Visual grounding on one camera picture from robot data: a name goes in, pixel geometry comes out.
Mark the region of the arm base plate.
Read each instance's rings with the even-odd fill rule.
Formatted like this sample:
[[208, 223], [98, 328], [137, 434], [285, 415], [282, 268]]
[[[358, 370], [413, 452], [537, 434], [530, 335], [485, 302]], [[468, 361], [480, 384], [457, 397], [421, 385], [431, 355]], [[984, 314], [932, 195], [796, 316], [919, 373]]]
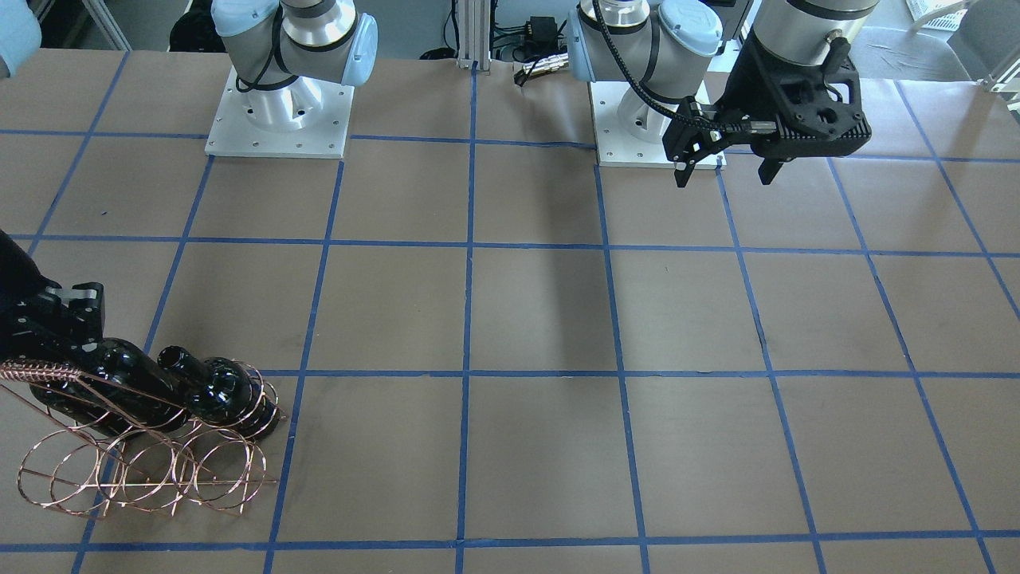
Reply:
[[276, 91], [237, 88], [230, 70], [205, 152], [246, 159], [342, 159], [355, 90], [299, 77]]
[[601, 167], [674, 167], [662, 144], [666, 116], [642, 102], [625, 81], [596, 81], [589, 88]]

